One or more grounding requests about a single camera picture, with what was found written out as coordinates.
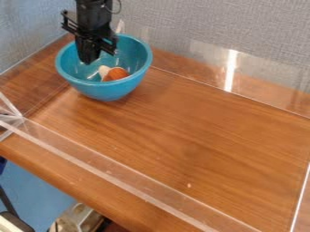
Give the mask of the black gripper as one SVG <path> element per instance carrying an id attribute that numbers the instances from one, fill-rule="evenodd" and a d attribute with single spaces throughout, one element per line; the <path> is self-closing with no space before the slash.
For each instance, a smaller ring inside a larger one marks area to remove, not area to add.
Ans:
<path id="1" fill-rule="evenodd" d="M 113 0 L 75 0 L 76 10 L 63 10 L 62 28 L 75 36 L 80 61 L 94 62 L 101 52 L 115 54 L 118 35 L 110 27 Z"/>

